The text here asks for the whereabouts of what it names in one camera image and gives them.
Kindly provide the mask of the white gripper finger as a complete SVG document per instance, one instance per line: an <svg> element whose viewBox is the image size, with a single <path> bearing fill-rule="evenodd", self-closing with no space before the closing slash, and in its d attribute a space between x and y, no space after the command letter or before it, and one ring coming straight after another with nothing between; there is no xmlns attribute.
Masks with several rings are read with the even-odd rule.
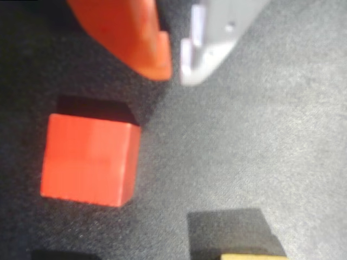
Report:
<svg viewBox="0 0 347 260"><path fill-rule="evenodd" d="M196 86L205 81L268 3L268 0L212 0L192 5L189 36L181 39L181 84Z"/></svg>

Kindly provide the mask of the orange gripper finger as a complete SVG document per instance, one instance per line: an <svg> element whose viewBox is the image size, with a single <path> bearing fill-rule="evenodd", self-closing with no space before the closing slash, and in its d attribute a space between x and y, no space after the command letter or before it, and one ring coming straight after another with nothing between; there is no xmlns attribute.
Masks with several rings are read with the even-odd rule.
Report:
<svg viewBox="0 0 347 260"><path fill-rule="evenodd" d="M160 29L155 1L68 1L84 31L143 77L172 75L169 34Z"/></svg>

